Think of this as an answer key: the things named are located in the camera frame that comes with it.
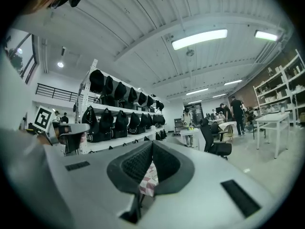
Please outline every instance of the chair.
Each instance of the chair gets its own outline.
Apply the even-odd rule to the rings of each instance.
[[[219,155],[222,158],[228,159],[227,157],[232,152],[232,145],[226,142],[214,142],[214,138],[211,132],[211,129],[208,125],[209,121],[207,119],[203,119],[201,121],[200,130],[205,139],[205,147],[204,151],[207,153]]]

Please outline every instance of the black slot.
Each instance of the black slot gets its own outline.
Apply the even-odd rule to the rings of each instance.
[[[83,168],[83,167],[86,167],[86,166],[89,166],[89,165],[90,165],[89,162],[83,161],[83,162],[80,162],[80,163],[68,165],[68,166],[66,166],[66,169],[67,169],[67,171],[72,171],[72,170],[77,170],[77,169],[80,169],[80,168]]]
[[[261,208],[235,181],[225,181],[221,185],[245,217],[249,217]]]

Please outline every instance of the man in black clothes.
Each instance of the man in black clothes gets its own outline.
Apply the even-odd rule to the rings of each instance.
[[[243,110],[242,107],[244,107],[242,101],[237,100],[234,96],[232,96],[232,102],[231,102],[231,110],[233,113],[233,117],[236,120],[237,125],[237,131],[238,135],[241,136],[240,130],[242,130],[242,133],[244,135],[244,125],[243,125]]]
[[[69,118],[67,117],[66,112],[63,114],[63,117],[61,119],[62,119],[62,122],[69,123]]]

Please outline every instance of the brown wall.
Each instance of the brown wall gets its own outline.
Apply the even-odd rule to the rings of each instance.
[[[262,81],[269,79],[269,74],[267,68],[270,67],[275,72],[275,67],[282,66],[284,67],[288,64],[295,56],[295,49],[299,51],[302,58],[303,57],[303,48],[302,44],[297,36],[297,34],[293,34],[290,40],[287,42],[283,51],[265,68],[262,72],[260,72],[255,78],[253,78],[247,85],[233,93],[229,96],[229,100],[231,101],[231,96],[235,96],[237,99],[242,100],[245,107],[255,107],[258,106],[258,102],[255,96],[255,92],[253,86],[258,86]]]

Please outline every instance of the shelving unit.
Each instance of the shelving unit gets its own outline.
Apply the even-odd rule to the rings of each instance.
[[[97,116],[100,116],[103,111],[108,108],[111,112],[112,115],[115,117],[120,110],[124,111],[127,115],[131,115],[132,113],[136,113],[139,117],[141,117],[142,114],[150,114],[152,115],[162,115],[162,112],[158,112],[158,113],[151,113],[151,112],[145,112],[145,111],[139,111],[139,110],[134,110],[134,109],[125,109],[125,108],[119,108],[119,107],[113,107],[113,106],[108,106],[108,105],[102,105],[102,104],[91,104],[88,102],[88,97],[89,97],[89,92],[90,92],[90,79],[89,76],[90,74],[96,70],[96,64],[97,64],[97,60],[95,59],[92,63],[92,66],[90,68],[90,70],[88,71],[88,73],[85,76],[85,79],[82,81],[81,85],[80,85],[80,90],[79,92],[81,92],[83,90],[83,101],[82,101],[82,106],[81,106],[81,111],[79,111],[79,103],[77,102],[76,104],[76,119],[75,121],[77,122],[78,118],[82,118],[83,114],[85,113],[85,111],[87,110],[87,108],[91,105],[94,109],[94,112]],[[105,72],[102,72],[104,77],[107,77],[108,74]],[[130,91],[130,89],[132,88],[131,85],[120,81],[119,79],[112,77],[113,78],[113,88],[116,88],[116,85],[119,82],[122,82],[122,84],[124,84],[127,88],[127,93]],[[155,134],[157,132],[160,132],[164,129],[164,127],[161,128],[156,128],[155,126],[152,126],[150,130],[146,130],[145,133],[142,134],[138,134],[138,135],[127,135],[127,137],[122,137],[122,138],[117,138],[117,139],[111,139],[108,141],[103,141],[103,142],[98,142],[98,143],[89,143],[87,142],[87,139],[85,138],[85,141],[83,143],[81,143],[79,152],[80,154],[87,154],[90,151],[96,152],[96,151],[101,151],[101,150],[105,150],[108,149],[109,146],[111,147],[116,147],[116,146],[120,146],[123,145],[124,143],[130,143],[130,142],[134,142],[135,140],[140,141],[140,139],[143,139],[145,137],[148,137],[150,140],[154,140],[155,139]]]
[[[304,62],[303,59],[301,57],[301,55],[299,54],[298,50],[296,49],[296,56],[284,67],[279,66],[279,71],[273,75],[272,77],[270,77],[268,80],[266,80],[265,82],[261,83],[258,86],[253,86],[256,98],[257,98],[257,102],[258,102],[258,107],[260,109],[260,113],[263,114],[272,114],[272,113],[277,113],[280,111],[280,109],[276,110],[276,111],[269,111],[268,109],[264,112],[263,110],[265,109],[266,106],[268,106],[269,104],[276,104],[276,102],[280,103],[280,101],[285,100],[285,99],[290,99],[290,105],[292,105],[292,107],[287,107],[285,108],[285,111],[289,111],[292,112],[292,116],[293,119],[291,121],[291,123],[293,123],[294,125],[296,125],[297,121],[297,117],[298,117],[298,109],[305,107],[305,104],[301,104],[298,105],[296,103],[296,105],[294,105],[293,102],[293,97],[296,94],[299,94],[303,91],[305,91],[305,89],[302,89],[301,91],[297,91],[294,92],[291,89],[291,83],[297,79],[298,77],[300,77],[304,72],[305,72],[305,67],[304,67]],[[288,71],[290,71],[293,67],[298,66],[300,68],[300,73],[296,74],[295,76],[291,77],[288,79],[287,76],[290,76]],[[275,80],[276,78],[281,77],[282,79],[282,83],[278,84],[276,87],[274,87],[271,90],[268,90],[266,92],[260,93],[258,95],[257,90],[262,89],[267,83],[270,83],[271,81]],[[286,89],[286,96],[283,97],[277,97],[277,91],[279,89]],[[265,103],[261,103],[261,99],[263,96],[266,95],[275,95],[276,99],[269,101],[269,102],[265,102]]]

